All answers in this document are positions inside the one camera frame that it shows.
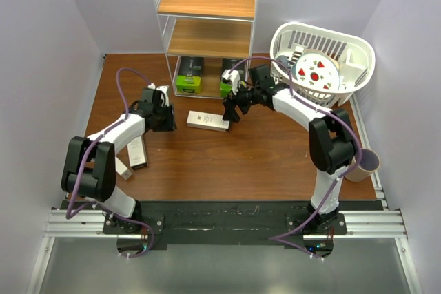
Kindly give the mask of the narrow silver razor box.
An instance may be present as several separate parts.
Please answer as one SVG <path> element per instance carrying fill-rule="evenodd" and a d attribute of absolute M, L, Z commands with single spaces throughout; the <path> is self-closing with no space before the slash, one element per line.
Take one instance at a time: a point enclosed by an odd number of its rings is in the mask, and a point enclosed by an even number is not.
<path fill-rule="evenodd" d="M 187 116 L 187 126 L 210 131 L 228 132 L 230 122 L 228 120 L 223 120 L 223 116 L 220 114 L 189 111 Z"/>

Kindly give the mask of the silver box with H logo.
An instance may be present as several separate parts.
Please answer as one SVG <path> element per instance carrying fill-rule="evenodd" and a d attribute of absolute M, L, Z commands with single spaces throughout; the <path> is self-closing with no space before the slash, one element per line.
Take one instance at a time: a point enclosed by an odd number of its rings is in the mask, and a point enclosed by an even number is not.
<path fill-rule="evenodd" d="M 149 165 L 142 136 L 134 138 L 127 144 L 127 153 L 131 168 L 140 169 Z"/>

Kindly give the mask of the black green razor box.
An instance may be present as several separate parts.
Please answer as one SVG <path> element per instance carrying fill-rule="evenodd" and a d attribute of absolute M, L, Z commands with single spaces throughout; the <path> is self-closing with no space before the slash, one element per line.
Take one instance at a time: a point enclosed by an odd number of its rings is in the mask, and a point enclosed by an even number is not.
<path fill-rule="evenodd" d="M 229 58 L 223 58 L 222 59 L 222 67 L 221 67 L 221 74 L 223 74 L 225 71 L 229 71 L 232 69 L 235 64 L 237 64 L 240 61 L 240 59 L 229 59 Z M 246 79 L 245 74 L 245 63 L 241 63 L 236 70 L 240 74 L 240 79 L 244 81 Z M 226 78 L 221 77 L 220 78 L 220 96 L 222 98 L 225 98 L 229 92 L 232 89 L 232 82 L 230 80 L 227 80 Z"/>
<path fill-rule="evenodd" d="M 203 57 L 182 56 L 176 77 L 177 92 L 184 94 L 201 93 L 203 68 Z"/>

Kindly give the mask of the small silver box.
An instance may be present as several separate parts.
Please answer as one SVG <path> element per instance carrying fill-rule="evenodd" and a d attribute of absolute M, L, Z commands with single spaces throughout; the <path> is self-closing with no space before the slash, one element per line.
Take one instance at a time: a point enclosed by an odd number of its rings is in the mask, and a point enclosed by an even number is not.
<path fill-rule="evenodd" d="M 125 165 L 119 158 L 115 158 L 115 169 L 118 175 L 122 177 L 122 179 L 127 180 L 133 175 L 133 171 L 130 167 Z"/>

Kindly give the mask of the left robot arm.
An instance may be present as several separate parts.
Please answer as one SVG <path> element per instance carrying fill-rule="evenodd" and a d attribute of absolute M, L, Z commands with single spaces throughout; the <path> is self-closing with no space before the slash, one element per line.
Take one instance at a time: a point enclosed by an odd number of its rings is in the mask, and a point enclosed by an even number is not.
<path fill-rule="evenodd" d="M 141 204 L 116 184 L 116 155 L 148 131 L 176 129 L 170 87 L 153 84 L 144 88 L 138 101 L 105 129 L 69 141 L 61 188 L 71 198 L 80 196 L 100 204 L 126 233 L 137 233 L 145 223 Z"/>

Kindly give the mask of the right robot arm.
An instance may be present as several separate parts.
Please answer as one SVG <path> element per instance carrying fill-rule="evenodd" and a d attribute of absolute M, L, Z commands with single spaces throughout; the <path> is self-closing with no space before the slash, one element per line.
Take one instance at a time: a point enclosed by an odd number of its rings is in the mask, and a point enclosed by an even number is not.
<path fill-rule="evenodd" d="M 343 109 L 332 111 L 314 105 L 301 97 L 284 82 L 277 83 L 268 65 L 249 71 L 250 85 L 240 78 L 235 68 L 227 69 L 221 78 L 231 85 L 223 99 L 223 120 L 239 122 L 253 105 L 262 105 L 292 119 L 307 130 L 309 156 L 316 167 L 314 193 L 309 201 L 307 219 L 289 231 L 293 235 L 306 228 L 316 234 L 324 233 L 336 217 L 344 176 L 360 161 L 360 141 L 354 133 L 349 115 Z"/>

